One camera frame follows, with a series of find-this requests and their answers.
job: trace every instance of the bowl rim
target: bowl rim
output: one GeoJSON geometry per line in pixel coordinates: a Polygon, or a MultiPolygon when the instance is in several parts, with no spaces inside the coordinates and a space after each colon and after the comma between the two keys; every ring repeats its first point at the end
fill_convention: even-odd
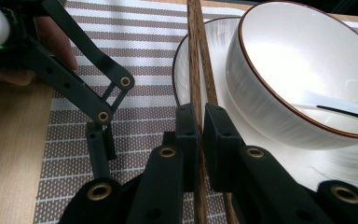
{"type": "Polygon", "coordinates": [[[349,137],[349,138],[356,138],[358,139],[358,133],[348,133],[348,132],[343,132],[341,130],[329,127],[327,125],[324,125],[318,121],[316,121],[315,119],[312,119],[308,116],[306,116],[305,114],[301,113],[300,111],[298,111],[297,109],[295,109],[292,105],[290,105],[289,103],[287,103],[275,90],[273,90],[270,85],[267,83],[266,80],[264,80],[264,78],[262,78],[262,76],[258,73],[257,69],[255,68],[254,64],[252,63],[247,50],[244,46],[243,43],[243,38],[242,38],[242,24],[243,21],[245,20],[246,16],[249,14],[249,12],[251,12],[253,9],[259,7],[259,6],[263,6],[265,4],[271,4],[271,3],[278,3],[278,4],[293,4],[293,5],[298,5],[301,7],[307,7],[311,10],[314,10],[318,13],[321,13],[323,15],[325,15],[328,19],[332,19],[334,21],[337,21],[338,23],[340,23],[341,25],[343,25],[344,27],[348,28],[350,31],[352,31],[355,35],[358,35],[358,33],[353,30],[350,26],[346,25],[344,22],[340,21],[339,19],[336,19],[330,15],[328,15],[327,13],[321,11],[318,8],[315,7],[310,7],[301,3],[297,3],[297,2],[291,2],[291,1],[267,1],[267,2],[262,2],[259,3],[251,8],[249,8],[241,17],[238,29],[237,29],[237,35],[239,38],[239,42],[240,42],[240,46],[241,46],[241,52],[243,54],[243,57],[245,58],[246,62],[249,64],[249,67],[252,69],[253,71],[253,75],[257,78],[257,80],[264,86],[264,88],[270,93],[270,95],[272,95],[276,100],[278,100],[282,105],[284,105],[287,109],[289,109],[291,112],[293,112],[295,115],[297,115],[298,117],[300,117],[301,119],[305,120],[306,122],[314,125],[315,127],[318,127],[320,129],[323,129],[325,131],[328,131],[330,133],[334,133],[340,136],[344,136],[344,137],[349,137]]]}
{"type": "MultiPolygon", "coordinates": [[[[226,20],[226,19],[238,19],[240,20],[241,19],[241,16],[227,16],[227,17],[221,17],[221,18],[216,18],[216,19],[213,19],[213,20],[210,20],[210,21],[206,21],[204,23],[207,24],[207,23],[210,23],[210,22],[213,22],[213,21],[221,21],[221,20],[226,20]]],[[[179,49],[182,47],[182,45],[185,43],[186,39],[188,37],[188,34],[185,35],[182,40],[180,41],[178,47],[176,48],[176,51],[175,51],[175,55],[173,56],[173,63],[172,63],[172,70],[171,70],[171,79],[172,79],[172,88],[173,88],[173,95],[175,97],[175,101],[176,101],[176,104],[179,106],[181,105],[180,102],[179,102],[179,96],[177,95],[177,90],[176,90],[176,85],[174,84],[175,83],[175,66],[176,66],[176,58],[179,54],[179,49]]]]}

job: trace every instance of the bolt hole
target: bolt hole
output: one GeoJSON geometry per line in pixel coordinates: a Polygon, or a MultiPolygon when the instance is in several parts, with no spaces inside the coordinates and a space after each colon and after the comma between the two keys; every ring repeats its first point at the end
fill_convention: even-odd
{"type": "Polygon", "coordinates": [[[353,200],[354,199],[354,195],[351,193],[351,192],[348,192],[346,190],[343,190],[343,189],[339,189],[337,191],[337,193],[339,194],[339,196],[343,197],[343,198],[346,198],[346,199],[350,199],[350,200],[353,200]]]}
{"type": "Polygon", "coordinates": [[[47,67],[47,68],[46,68],[46,72],[49,73],[49,74],[51,74],[51,73],[53,73],[53,69],[50,68],[50,67],[47,67]]]}
{"type": "Polygon", "coordinates": [[[307,211],[304,211],[304,210],[296,210],[296,216],[304,221],[312,220],[312,216],[310,215],[310,213],[308,213],[307,211]]]}
{"type": "Polygon", "coordinates": [[[251,149],[250,153],[252,155],[254,155],[254,156],[260,156],[261,155],[261,152],[259,150],[256,150],[256,149],[251,149]]]}
{"type": "Polygon", "coordinates": [[[169,149],[165,149],[165,150],[162,150],[162,155],[164,156],[171,156],[172,155],[172,150],[169,150],[169,149]]]}
{"type": "Polygon", "coordinates": [[[158,219],[161,217],[161,210],[159,210],[157,207],[150,208],[147,210],[146,217],[150,219],[158,219]]]}
{"type": "Polygon", "coordinates": [[[105,193],[106,193],[106,188],[97,188],[92,192],[92,194],[94,195],[102,195],[105,193]]]}

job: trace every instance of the striped placemat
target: striped placemat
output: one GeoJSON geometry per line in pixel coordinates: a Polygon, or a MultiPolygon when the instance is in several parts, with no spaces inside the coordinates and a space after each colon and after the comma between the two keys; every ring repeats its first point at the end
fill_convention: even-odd
{"type": "MultiPolygon", "coordinates": [[[[113,121],[117,160],[115,180],[125,183],[140,174],[162,134],[174,131],[176,102],[172,90],[174,53],[187,33],[186,6],[137,0],[73,0],[67,11],[94,43],[135,77],[136,86],[113,121]]],[[[206,21],[241,16],[231,8],[205,7],[206,21]]],[[[358,23],[348,22],[358,32],[358,23]]],[[[77,73],[97,92],[107,78],[82,55],[77,73]]],[[[85,138],[87,118],[59,93],[52,99],[48,137],[39,181],[34,223],[57,223],[76,192],[92,179],[85,138]]],[[[223,199],[208,192],[208,223],[226,223],[223,199]]],[[[185,195],[184,223],[193,222],[192,194],[185,195]]]]}

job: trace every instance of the wooden chopstick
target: wooden chopstick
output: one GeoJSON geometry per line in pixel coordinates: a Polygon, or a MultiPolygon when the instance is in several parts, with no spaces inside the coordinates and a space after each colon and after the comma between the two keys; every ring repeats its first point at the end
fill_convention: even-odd
{"type": "MultiPolygon", "coordinates": [[[[187,21],[188,21],[188,45],[189,45],[189,67],[190,67],[190,102],[193,104],[200,131],[202,131],[202,105],[200,99],[200,66],[199,66],[199,44],[202,61],[202,69],[205,79],[208,102],[218,105],[216,88],[214,86],[211,57],[208,49],[208,42],[203,22],[200,0],[187,0],[187,21]]],[[[206,186],[205,186],[205,164],[203,147],[200,147],[200,179],[195,192],[194,209],[195,222],[206,223],[206,186]]],[[[227,223],[239,223],[231,204],[231,194],[223,193],[225,202],[227,223]]]]}
{"type": "MultiPolygon", "coordinates": [[[[194,10],[195,2],[187,0],[187,25],[188,25],[188,58],[190,75],[190,102],[196,112],[199,130],[202,132],[202,109],[200,98],[200,66],[199,66],[199,42],[197,39],[197,15],[194,10]]],[[[197,224],[207,223],[207,203],[205,186],[205,168],[203,159],[203,147],[200,146],[199,175],[194,191],[194,221],[197,224]]]]}

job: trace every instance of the white ceramic bowl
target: white ceramic bowl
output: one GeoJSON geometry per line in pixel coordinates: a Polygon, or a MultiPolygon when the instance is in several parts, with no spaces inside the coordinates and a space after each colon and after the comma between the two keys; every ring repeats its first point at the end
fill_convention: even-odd
{"type": "MultiPolygon", "coordinates": [[[[228,94],[226,60],[231,38],[236,32],[241,17],[223,18],[205,23],[208,47],[211,52],[213,78],[219,105],[225,108],[247,145],[267,149],[289,174],[301,185],[316,190],[320,182],[338,179],[358,188],[358,145],[335,150],[306,150],[291,147],[256,131],[233,104],[228,94]]],[[[183,39],[173,60],[172,81],[179,105],[190,103],[188,38],[183,39]]],[[[206,88],[200,70],[201,101],[207,102],[206,88]]]]}
{"type": "Polygon", "coordinates": [[[358,105],[358,34],[321,11],[269,2],[241,18],[227,56],[229,94],[270,139],[301,148],[358,144],[358,119],[298,108],[312,93],[358,105]]]}

